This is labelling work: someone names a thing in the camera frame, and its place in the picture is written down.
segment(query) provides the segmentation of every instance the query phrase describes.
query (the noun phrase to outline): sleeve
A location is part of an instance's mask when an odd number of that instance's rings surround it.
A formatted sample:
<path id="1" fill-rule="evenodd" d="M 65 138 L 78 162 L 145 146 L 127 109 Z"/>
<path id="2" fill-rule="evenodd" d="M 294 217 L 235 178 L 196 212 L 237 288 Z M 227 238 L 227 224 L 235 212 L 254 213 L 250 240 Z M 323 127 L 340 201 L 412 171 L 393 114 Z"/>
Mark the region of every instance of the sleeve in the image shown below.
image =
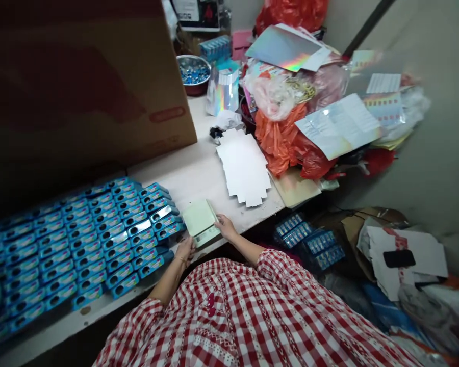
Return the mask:
<path id="1" fill-rule="evenodd" d="M 132 309 L 108 336 L 93 366 L 121 367 L 131 364 L 163 308 L 159 300 L 146 298 L 138 307 Z"/>

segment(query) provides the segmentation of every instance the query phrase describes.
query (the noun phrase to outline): cardboard piece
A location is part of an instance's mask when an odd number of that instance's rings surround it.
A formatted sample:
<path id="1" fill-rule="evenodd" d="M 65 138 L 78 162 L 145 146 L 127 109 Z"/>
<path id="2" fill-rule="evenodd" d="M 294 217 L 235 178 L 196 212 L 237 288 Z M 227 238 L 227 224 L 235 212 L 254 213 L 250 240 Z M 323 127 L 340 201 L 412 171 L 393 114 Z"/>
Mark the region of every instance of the cardboard piece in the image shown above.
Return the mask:
<path id="1" fill-rule="evenodd" d="M 196 141 L 160 0 L 0 2 L 0 211 Z"/>

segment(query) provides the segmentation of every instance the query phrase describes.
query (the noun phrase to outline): pile of paper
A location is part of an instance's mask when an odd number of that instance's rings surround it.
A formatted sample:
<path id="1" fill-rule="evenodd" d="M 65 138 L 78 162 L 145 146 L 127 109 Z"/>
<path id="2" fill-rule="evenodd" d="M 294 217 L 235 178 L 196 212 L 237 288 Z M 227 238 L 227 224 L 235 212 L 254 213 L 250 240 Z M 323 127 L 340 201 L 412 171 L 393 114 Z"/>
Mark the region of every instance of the pile of paper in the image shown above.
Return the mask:
<path id="1" fill-rule="evenodd" d="M 219 142 L 216 151 L 223 162 L 229 195 L 236 195 L 238 202 L 246 202 L 247 207 L 262 204 L 272 186 L 267 161 L 253 136 L 230 129 L 223 132 Z"/>

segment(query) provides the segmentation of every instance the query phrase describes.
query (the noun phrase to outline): hand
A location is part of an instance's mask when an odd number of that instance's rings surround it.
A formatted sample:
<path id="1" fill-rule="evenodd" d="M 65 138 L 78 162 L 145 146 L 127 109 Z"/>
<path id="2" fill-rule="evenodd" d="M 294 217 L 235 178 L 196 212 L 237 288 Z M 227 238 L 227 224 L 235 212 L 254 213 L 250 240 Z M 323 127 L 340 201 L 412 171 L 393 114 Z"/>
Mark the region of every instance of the hand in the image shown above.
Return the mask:
<path id="1" fill-rule="evenodd" d="M 231 237 L 238 234 L 232 221 L 227 216 L 217 214 L 216 217 L 218 218 L 218 222 L 214 222 L 214 225 L 221 231 L 224 238 L 229 240 Z"/>

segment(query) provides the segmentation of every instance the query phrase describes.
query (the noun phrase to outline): paper sheet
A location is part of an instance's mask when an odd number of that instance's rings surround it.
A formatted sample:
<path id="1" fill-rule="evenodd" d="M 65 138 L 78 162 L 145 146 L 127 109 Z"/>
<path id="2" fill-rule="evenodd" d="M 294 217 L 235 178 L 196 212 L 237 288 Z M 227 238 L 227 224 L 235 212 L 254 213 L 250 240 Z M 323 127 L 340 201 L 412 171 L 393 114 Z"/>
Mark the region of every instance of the paper sheet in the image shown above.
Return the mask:
<path id="1" fill-rule="evenodd" d="M 356 94 L 307 115 L 296 126 L 329 160 L 382 136 L 379 122 Z"/>

